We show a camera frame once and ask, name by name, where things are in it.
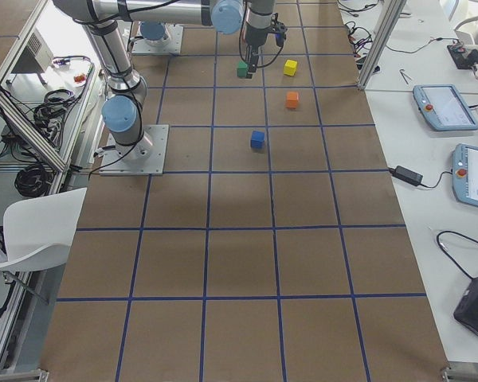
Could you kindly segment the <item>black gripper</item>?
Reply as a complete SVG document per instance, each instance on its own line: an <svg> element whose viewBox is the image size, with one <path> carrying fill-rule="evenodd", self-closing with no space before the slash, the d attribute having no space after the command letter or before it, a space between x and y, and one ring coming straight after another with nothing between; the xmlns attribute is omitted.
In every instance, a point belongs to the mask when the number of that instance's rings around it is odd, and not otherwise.
<svg viewBox="0 0 478 382"><path fill-rule="evenodd" d="M252 78L257 71L259 53L258 49L265 44L271 28L271 13L258 13L247 10L245 21L245 42L248 47L248 78Z"/></svg>

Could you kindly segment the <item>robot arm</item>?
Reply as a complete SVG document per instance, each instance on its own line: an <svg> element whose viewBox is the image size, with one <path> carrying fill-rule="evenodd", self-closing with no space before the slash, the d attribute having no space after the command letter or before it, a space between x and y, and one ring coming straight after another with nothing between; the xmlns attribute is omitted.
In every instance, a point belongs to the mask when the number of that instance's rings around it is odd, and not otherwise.
<svg viewBox="0 0 478 382"><path fill-rule="evenodd" d="M82 25L106 73L113 98L102 108L105 126L121 157L151 151L143 127L145 79L134 69L119 32L119 21L212 26L223 34L239 33L239 54L247 77L260 67L259 50L273 35L284 46L287 28L273 1L56 1L55 7Z"/></svg>

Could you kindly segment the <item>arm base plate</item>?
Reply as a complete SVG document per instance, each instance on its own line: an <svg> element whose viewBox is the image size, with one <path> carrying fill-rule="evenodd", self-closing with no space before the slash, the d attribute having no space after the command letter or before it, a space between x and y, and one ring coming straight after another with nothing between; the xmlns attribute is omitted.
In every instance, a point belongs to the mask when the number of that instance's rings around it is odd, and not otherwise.
<svg viewBox="0 0 478 382"><path fill-rule="evenodd" d="M143 128L143 139L131 152L129 152L129 147L117 146L112 134L108 134L107 144L115 146L115 148L104 152L99 169L100 175L163 174L170 126L168 124L148 124Z"/></svg>
<svg viewBox="0 0 478 382"><path fill-rule="evenodd" d="M183 26L156 22L142 22L133 39L131 53L136 56L179 55Z"/></svg>

